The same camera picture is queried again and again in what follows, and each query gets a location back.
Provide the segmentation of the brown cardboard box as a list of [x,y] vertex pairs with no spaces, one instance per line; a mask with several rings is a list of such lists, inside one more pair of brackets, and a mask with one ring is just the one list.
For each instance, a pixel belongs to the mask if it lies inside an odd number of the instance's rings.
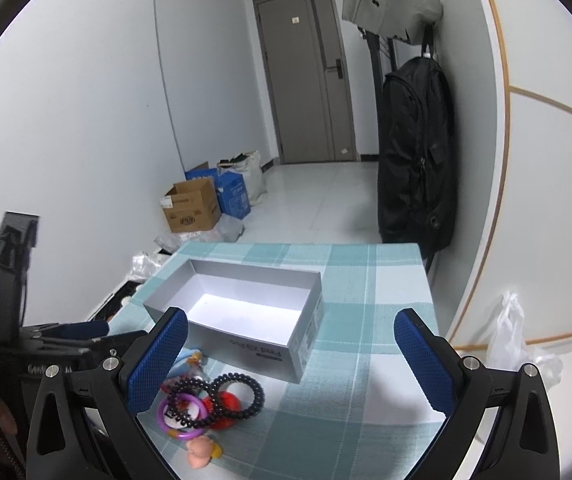
[[160,205],[172,233],[211,231],[221,219],[211,178],[175,183]]

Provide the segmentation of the black backpack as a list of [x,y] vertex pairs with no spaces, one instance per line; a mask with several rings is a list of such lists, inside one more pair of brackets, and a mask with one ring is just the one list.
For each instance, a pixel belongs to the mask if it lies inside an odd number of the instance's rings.
[[454,105],[445,73],[417,56],[386,76],[378,162],[385,244],[415,243],[423,259],[450,245],[458,183]]

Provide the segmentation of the white sack with black items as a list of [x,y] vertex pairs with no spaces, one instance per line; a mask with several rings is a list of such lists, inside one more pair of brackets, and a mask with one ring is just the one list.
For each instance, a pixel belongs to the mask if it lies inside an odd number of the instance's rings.
[[267,189],[259,151],[243,152],[230,159],[221,159],[216,167],[220,174],[234,172],[243,177],[251,207],[258,206],[264,200]]

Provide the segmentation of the white round pin badge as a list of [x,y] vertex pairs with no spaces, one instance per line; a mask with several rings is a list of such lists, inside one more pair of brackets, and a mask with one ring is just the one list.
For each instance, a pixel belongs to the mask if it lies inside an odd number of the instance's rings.
[[162,419],[170,427],[196,429],[198,420],[205,414],[205,405],[200,401],[167,400]]

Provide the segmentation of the clear plastic wrapped package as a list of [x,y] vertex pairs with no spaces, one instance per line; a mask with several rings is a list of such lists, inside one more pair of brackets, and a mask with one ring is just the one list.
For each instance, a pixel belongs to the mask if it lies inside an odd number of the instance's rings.
[[128,281],[143,284],[149,278],[152,278],[167,262],[170,256],[156,252],[156,254],[148,255],[146,252],[140,252],[131,260],[131,267],[126,274]]

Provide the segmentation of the teal plaid tablecloth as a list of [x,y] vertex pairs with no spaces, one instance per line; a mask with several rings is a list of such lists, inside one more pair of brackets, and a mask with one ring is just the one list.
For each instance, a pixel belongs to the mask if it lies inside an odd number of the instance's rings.
[[154,412],[141,423],[183,479],[400,479],[442,425],[400,354],[393,321],[411,308],[428,326],[435,312],[414,245],[190,243],[111,320],[115,333],[149,330],[144,301],[188,259],[321,274],[324,317],[299,384],[263,378],[257,417],[219,432],[223,454],[188,465],[185,445]]

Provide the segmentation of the white plastic bag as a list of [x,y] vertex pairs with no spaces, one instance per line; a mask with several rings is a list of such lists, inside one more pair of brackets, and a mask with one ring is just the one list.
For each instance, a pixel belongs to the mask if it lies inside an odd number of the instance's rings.
[[547,350],[528,346],[524,338],[525,313],[514,292],[502,295],[500,307],[488,324],[485,365],[495,370],[517,372],[526,364],[534,364],[542,375],[547,390],[561,382],[563,362]]

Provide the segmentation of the grey plastic parcel bags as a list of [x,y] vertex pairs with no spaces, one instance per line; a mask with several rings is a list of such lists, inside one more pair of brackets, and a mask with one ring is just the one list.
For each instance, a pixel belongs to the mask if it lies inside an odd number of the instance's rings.
[[243,235],[243,231],[245,231],[243,221],[229,214],[223,214],[210,231],[162,233],[155,238],[155,244],[168,254],[174,254],[188,242],[236,243]]

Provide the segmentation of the grey phone box lid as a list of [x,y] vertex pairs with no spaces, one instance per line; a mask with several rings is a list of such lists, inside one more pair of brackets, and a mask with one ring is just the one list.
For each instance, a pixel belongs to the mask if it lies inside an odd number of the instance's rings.
[[322,274],[189,259],[144,300],[158,320],[186,313],[186,345],[247,372],[297,384],[324,316]]

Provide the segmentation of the blue cardboard box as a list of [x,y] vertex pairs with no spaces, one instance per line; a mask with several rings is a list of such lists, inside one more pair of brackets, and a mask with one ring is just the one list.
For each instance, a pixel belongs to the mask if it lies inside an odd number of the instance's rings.
[[223,214],[243,220],[251,213],[245,180],[241,174],[217,168],[195,168],[185,172],[187,180],[210,178]]

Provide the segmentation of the grey door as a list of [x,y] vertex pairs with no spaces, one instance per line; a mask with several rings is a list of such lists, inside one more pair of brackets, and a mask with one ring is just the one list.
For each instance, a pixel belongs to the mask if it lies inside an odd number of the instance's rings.
[[357,159],[347,63],[335,0],[255,0],[280,160]]

